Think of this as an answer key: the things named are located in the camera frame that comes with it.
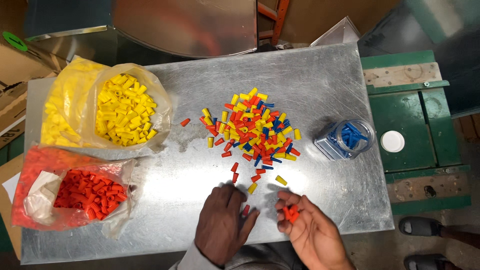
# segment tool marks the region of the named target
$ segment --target black slide sandal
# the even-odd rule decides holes
[[[401,233],[415,236],[440,236],[442,227],[439,221],[422,217],[405,217],[398,224]]]
[[[407,270],[445,270],[449,262],[442,254],[412,255],[403,260]]]

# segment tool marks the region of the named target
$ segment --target green label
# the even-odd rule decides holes
[[[3,32],[3,38],[10,43],[12,46],[15,48],[22,50],[22,51],[27,51],[27,45],[19,39],[16,35],[10,33],[10,32]]]

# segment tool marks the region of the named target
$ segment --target jar lid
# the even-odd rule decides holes
[[[399,152],[405,146],[405,139],[400,132],[390,130],[380,137],[380,144],[388,152]]]

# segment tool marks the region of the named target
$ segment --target clear plastic jar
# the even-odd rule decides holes
[[[352,160],[372,147],[375,131],[360,119],[340,120],[324,129],[315,145],[331,160]]]

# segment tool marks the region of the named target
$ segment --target galvanized metal table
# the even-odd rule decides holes
[[[221,117],[235,93],[257,87],[275,109],[286,112],[303,139],[295,141],[297,161],[286,160],[262,175],[248,204],[261,214],[247,241],[265,243],[287,238],[276,228],[275,177],[291,191],[306,194],[338,225],[340,232],[364,233],[394,228],[378,145],[351,161],[331,161],[313,144],[325,125],[341,118],[372,123],[357,45],[339,44],[243,56],[169,63],[147,67],[171,96],[172,130],[163,150],[72,149],[104,159],[135,157],[132,195],[139,198],[132,219],[118,241],[102,235],[101,224],[65,232],[24,229],[22,263],[85,260],[186,250],[192,243],[198,215],[214,186],[231,180],[239,162],[237,187],[246,190],[254,176],[253,162],[233,149],[208,149],[210,136],[198,118],[201,109]],[[28,84],[25,149],[40,137],[43,103],[54,79]],[[182,127],[180,122],[191,118]]]

